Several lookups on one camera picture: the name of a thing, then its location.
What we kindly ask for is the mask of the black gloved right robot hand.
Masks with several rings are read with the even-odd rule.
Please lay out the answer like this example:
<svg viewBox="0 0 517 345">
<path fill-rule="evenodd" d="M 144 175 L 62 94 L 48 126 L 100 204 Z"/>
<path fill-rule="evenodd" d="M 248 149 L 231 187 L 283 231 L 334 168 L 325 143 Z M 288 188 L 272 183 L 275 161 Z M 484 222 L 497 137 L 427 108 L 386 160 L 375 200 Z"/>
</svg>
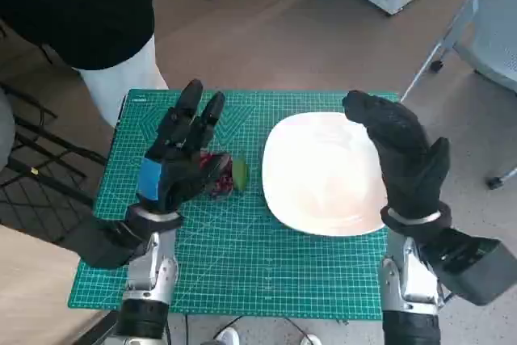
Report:
<svg viewBox="0 0 517 345">
<path fill-rule="evenodd" d="M 441 211 L 449 140 L 440 137 L 430 143 L 418 117 L 401 103 L 353 90 L 343 98 L 343 107 L 349 120 L 366 128 L 376 147 L 387 205 L 408 220 Z"/>
</svg>

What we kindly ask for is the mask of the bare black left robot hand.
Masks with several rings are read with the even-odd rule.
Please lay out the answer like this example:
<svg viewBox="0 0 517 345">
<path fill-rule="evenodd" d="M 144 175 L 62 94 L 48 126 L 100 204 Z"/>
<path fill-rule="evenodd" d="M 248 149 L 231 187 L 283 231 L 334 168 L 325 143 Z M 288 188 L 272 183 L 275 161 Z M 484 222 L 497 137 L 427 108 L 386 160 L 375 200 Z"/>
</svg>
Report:
<svg viewBox="0 0 517 345">
<path fill-rule="evenodd" d="M 141 162 L 137 180 L 140 206 L 153 214 L 175 212 L 211 187 L 230 163 L 227 153 L 206 155 L 225 105 L 217 92 L 196 113 L 203 84 L 188 83 L 158 125 L 157 136 Z"/>
</svg>

